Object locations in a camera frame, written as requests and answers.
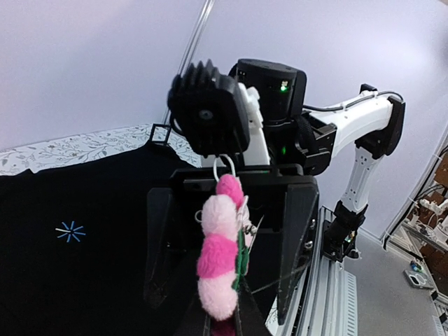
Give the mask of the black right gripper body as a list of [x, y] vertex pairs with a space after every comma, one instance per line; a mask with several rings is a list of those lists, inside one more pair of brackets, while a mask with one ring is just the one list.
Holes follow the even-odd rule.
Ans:
[[179, 169], [171, 177], [174, 192], [198, 202], [213, 194], [229, 196], [238, 207], [247, 206], [263, 216], [262, 229], [284, 235], [305, 235], [312, 226], [319, 205], [319, 188], [313, 176], [306, 176], [298, 164], [278, 167], [244, 167], [235, 175], [218, 168]]

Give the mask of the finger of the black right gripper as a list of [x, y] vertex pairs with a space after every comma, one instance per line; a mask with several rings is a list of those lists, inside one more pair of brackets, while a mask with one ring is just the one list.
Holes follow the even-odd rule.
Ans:
[[307, 241], [309, 227], [319, 203], [319, 189], [313, 183], [289, 185], [283, 207], [281, 259], [277, 287], [277, 317], [283, 325], [300, 272], [299, 259]]
[[176, 243], [177, 203], [169, 188], [153, 188], [147, 194], [147, 257], [144, 300], [159, 308], [175, 284], [181, 252]]

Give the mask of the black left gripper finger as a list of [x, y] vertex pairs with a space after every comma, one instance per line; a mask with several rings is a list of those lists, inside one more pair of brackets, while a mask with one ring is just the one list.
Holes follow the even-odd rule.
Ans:
[[240, 286], [235, 313], [226, 321], [213, 320], [202, 308], [199, 295], [192, 301], [181, 322], [182, 335], [270, 335], [265, 321], [273, 303], [273, 274], [248, 274]]

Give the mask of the pink flower plush brooch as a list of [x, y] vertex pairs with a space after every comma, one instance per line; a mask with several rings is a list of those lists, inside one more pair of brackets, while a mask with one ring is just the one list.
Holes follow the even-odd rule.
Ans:
[[[220, 157], [228, 161], [230, 174], [235, 175], [232, 159], [228, 155]], [[212, 170], [219, 177], [217, 161], [213, 161]], [[238, 207], [229, 196], [214, 194], [196, 214], [204, 234], [197, 261], [198, 294], [203, 309], [216, 321], [233, 315], [239, 281], [248, 272], [249, 254], [258, 231], [250, 221], [248, 199], [245, 196]]]

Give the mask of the black t-shirt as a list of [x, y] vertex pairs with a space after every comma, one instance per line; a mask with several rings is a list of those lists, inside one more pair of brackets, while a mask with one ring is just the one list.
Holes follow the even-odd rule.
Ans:
[[1, 177], [2, 335], [173, 335], [195, 287], [144, 302], [146, 196], [187, 163], [146, 144]]

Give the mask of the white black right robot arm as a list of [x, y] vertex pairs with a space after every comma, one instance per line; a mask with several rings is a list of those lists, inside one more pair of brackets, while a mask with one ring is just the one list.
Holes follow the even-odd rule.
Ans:
[[304, 105], [306, 74], [240, 59], [191, 64], [167, 96], [171, 129], [201, 157], [147, 195], [143, 295], [176, 335], [267, 335], [293, 326], [320, 259], [355, 258], [378, 164], [396, 149], [405, 103], [362, 85]]

